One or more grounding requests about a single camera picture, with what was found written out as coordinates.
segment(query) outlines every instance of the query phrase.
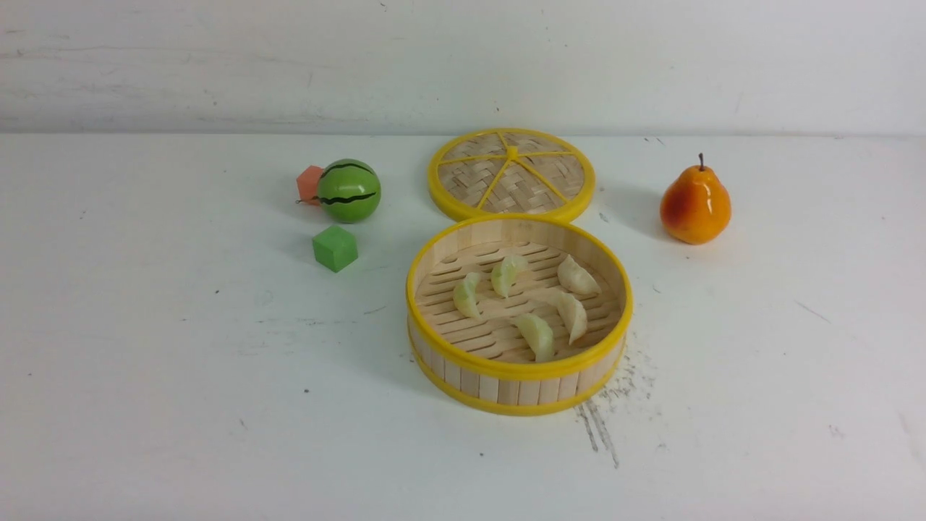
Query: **orange block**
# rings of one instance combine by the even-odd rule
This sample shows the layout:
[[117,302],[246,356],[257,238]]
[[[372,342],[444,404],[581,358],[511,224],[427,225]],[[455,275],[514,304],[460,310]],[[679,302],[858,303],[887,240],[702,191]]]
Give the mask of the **orange block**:
[[310,205],[319,205],[319,179],[325,170],[321,167],[312,165],[305,172],[295,178],[295,184],[299,187],[299,199]]

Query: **woven bamboo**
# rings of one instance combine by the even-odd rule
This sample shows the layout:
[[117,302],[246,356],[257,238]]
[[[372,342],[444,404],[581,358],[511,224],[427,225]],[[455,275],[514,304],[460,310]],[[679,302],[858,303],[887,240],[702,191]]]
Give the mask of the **woven bamboo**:
[[432,175],[441,197],[449,198],[464,217],[541,214],[577,205],[582,206],[578,212],[560,213],[578,215],[594,189],[594,172],[581,152],[554,136],[526,130],[458,138],[434,157]]
[[[529,268],[502,299],[488,273],[511,254],[524,256]],[[571,346],[552,303],[563,290],[557,267],[567,254],[602,288],[576,296],[589,328]],[[464,317],[453,302],[454,287],[470,272],[482,273],[480,319]],[[622,353],[632,307],[629,280],[604,245],[571,225],[514,215],[463,222],[435,237],[412,264],[407,295],[409,337],[425,374],[468,405],[509,414],[558,411],[603,386]],[[553,329],[552,362],[536,363],[511,323],[525,312]]]

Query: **green block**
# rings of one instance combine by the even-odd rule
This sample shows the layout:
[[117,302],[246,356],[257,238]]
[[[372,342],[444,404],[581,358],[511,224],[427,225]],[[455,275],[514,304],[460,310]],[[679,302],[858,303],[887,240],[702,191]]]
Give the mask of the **green block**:
[[335,273],[357,260],[357,240],[340,226],[329,226],[312,237],[312,249],[315,260]]

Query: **white table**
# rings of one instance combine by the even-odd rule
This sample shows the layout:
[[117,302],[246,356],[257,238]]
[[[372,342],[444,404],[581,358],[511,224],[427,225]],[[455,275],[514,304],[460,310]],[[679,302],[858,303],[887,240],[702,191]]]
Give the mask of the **white table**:
[[[0,135],[0,518],[926,518],[926,140],[570,139],[627,356],[509,418],[409,359],[446,139]],[[733,219],[689,247],[658,201],[698,152]],[[334,274],[294,179],[342,157],[384,195]]]

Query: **bamboo steamer lid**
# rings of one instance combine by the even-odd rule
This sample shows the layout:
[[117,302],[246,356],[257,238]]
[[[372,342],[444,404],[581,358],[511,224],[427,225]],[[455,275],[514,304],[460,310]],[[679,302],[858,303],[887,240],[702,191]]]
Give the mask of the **bamboo steamer lid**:
[[488,129],[444,145],[431,160],[428,186],[437,207],[457,221],[528,213],[570,222],[592,202],[594,169],[553,135]]

